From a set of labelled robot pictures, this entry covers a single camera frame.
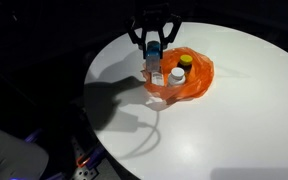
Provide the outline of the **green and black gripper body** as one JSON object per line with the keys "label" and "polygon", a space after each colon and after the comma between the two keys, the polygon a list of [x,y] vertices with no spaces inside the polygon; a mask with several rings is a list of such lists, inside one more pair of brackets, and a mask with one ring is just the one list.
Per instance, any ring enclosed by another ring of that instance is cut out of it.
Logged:
{"label": "green and black gripper body", "polygon": [[130,18],[137,35],[144,29],[146,32],[157,32],[159,38],[164,26],[175,21],[181,21],[181,17],[170,12],[168,2],[137,3],[135,15]]}

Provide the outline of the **grey robot base cover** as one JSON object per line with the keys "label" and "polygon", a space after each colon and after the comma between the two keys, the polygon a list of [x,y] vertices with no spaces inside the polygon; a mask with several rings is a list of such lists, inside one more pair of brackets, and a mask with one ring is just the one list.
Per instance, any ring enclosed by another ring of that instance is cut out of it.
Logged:
{"label": "grey robot base cover", "polygon": [[0,180],[39,180],[48,161],[43,148],[0,130]]}

